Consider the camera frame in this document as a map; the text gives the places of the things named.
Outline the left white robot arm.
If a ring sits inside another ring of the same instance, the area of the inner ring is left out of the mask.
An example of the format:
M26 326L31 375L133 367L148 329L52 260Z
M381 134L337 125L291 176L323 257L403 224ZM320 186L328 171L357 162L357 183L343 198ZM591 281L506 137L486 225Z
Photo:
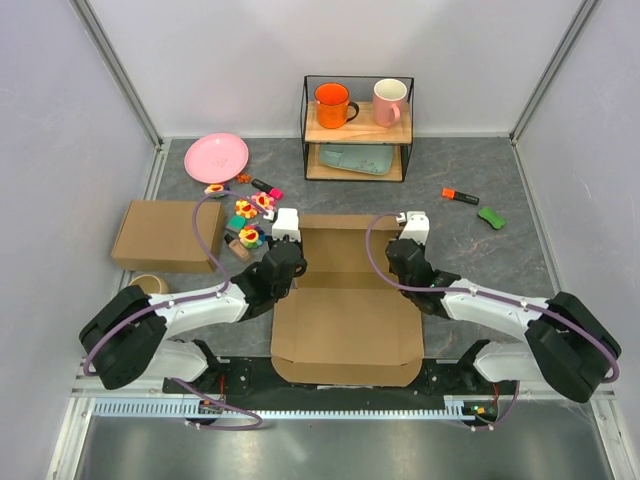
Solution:
M87 353L85 374L107 390L120 389L144 376L177 377L198 393L219 382L212 354L196 342L172 338L221 323L254 319L285 298L307 262L297 241L274 241L258 262L229 282L183 292L147 295L139 286L118 292L81 330Z

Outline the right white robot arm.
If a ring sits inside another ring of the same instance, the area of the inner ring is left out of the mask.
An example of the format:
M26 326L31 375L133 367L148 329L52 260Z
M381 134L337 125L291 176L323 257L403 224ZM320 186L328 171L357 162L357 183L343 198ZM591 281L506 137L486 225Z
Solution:
M458 381L483 392L502 381L546 382L565 398L587 402L603 383L619 376L619 343L576 296L519 297L485 289L435 269L423 246L397 239L385 250L399 290L422 313L468 321L513 338L511 344L481 340L464 354Z

